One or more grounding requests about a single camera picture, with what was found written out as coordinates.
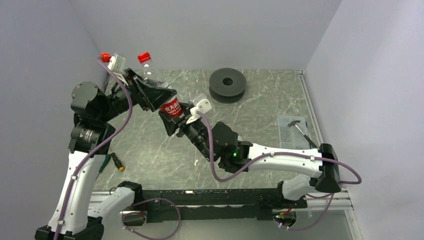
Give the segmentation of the clear bottle red label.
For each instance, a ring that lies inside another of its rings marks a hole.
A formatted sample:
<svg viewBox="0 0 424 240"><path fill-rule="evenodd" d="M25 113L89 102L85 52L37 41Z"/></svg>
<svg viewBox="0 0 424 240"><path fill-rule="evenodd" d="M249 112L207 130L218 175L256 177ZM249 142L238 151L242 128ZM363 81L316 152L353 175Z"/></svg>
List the clear bottle red label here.
<svg viewBox="0 0 424 240"><path fill-rule="evenodd" d="M171 84L166 82L155 69L149 52L137 56L141 64L141 80L149 87L148 96L155 109L170 117L179 117L183 109L175 93L172 93Z"/></svg>

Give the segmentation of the red bottle cap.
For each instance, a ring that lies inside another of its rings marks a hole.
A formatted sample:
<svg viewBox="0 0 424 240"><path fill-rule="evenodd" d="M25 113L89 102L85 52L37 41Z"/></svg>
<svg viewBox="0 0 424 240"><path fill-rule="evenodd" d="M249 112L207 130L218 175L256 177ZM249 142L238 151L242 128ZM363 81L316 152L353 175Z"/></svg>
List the red bottle cap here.
<svg viewBox="0 0 424 240"><path fill-rule="evenodd" d="M137 56L137 59L138 59L140 64L143 64L145 62L150 61L152 58L151 58L151 55L150 55L149 52L144 52L144 53L139 54Z"/></svg>

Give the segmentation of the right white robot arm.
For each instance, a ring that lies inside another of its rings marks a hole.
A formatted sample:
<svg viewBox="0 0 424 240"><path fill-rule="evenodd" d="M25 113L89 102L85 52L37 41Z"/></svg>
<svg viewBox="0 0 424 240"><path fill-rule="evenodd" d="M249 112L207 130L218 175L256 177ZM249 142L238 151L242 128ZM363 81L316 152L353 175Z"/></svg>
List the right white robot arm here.
<svg viewBox="0 0 424 240"><path fill-rule="evenodd" d="M189 122L187 116L171 117L163 112L159 116L167 134L186 136L209 161L212 171L219 167L230 173L221 182L249 171L295 173L294 178L282 182L275 194L276 203L282 208L313 191L334 194L342 189L336 154L330 144L301 150L274 148L239 140L238 133L221 121L210 127L205 119Z"/></svg>

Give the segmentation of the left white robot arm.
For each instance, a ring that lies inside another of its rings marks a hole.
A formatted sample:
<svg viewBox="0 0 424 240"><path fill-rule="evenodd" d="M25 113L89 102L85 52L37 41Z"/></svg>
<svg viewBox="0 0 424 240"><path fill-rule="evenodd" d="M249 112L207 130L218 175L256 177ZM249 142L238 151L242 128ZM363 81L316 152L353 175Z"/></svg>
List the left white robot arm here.
<svg viewBox="0 0 424 240"><path fill-rule="evenodd" d="M120 82L119 89L111 94L90 81L72 90L74 127L68 145L67 174L55 212L47 225L36 230L35 239L100 240L110 217L125 208L137 210L146 203L140 184L123 181L99 206L89 207L110 143L120 132L110 120L122 113L131 115L136 105L156 111L177 94L162 83L142 79L131 69L126 69L124 76L127 82Z"/></svg>

